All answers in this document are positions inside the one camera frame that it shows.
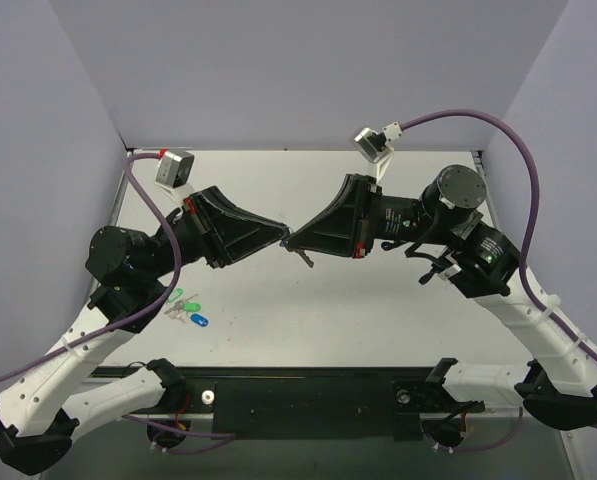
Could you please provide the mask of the silver key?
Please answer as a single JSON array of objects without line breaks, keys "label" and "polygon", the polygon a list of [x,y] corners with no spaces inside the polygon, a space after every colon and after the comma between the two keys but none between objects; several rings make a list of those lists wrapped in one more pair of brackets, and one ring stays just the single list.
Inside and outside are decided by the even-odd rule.
[{"label": "silver key", "polygon": [[309,268],[313,268],[314,267],[313,260],[307,255],[307,253],[304,250],[302,250],[302,249],[295,249],[294,253],[296,253],[305,262],[305,264]]}]

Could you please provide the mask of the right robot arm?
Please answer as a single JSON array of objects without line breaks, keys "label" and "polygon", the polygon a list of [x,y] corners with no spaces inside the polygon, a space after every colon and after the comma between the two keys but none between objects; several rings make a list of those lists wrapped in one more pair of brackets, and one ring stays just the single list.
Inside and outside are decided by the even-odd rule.
[{"label": "right robot arm", "polygon": [[285,241],[290,251],[362,259],[374,242],[406,248],[433,277],[492,313],[530,352],[516,365],[441,360],[426,380],[427,402],[522,407],[561,431],[597,425],[597,346],[565,319],[559,299],[520,269],[520,252],[479,212],[486,185],[474,170],[450,165],[417,199],[386,196],[371,176],[348,174],[334,200]]}]

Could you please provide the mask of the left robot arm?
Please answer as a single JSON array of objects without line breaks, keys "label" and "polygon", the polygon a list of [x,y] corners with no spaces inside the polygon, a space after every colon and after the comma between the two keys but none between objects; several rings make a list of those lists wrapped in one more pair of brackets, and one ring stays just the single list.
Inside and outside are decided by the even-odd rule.
[{"label": "left robot arm", "polygon": [[157,217],[148,235],[106,226],[90,242],[88,272],[99,286],[52,347],[49,359],[0,392],[0,460],[34,476],[62,459],[77,439],[141,409],[170,412],[186,402],[183,376],[166,359],[83,394],[77,388],[116,349],[141,333],[172,294],[183,266],[204,259],[223,268],[290,234],[287,225],[237,207],[209,187]]}]

